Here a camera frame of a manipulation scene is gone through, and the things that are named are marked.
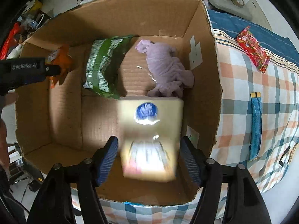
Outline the person's hand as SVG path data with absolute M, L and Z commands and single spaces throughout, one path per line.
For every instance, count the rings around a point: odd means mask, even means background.
M 1 96 L 1 112 L 4 107 L 15 103 L 18 99 L 16 93 L 7 93 L 5 96 Z M 6 125 L 1 119 L 1 142 L 0 142 L 0 154 L 1 154 L 1 166 L 8 168 L 10 164 L 10 158 L 8 154 L 8 145 L 7 145 L 7 128 Z

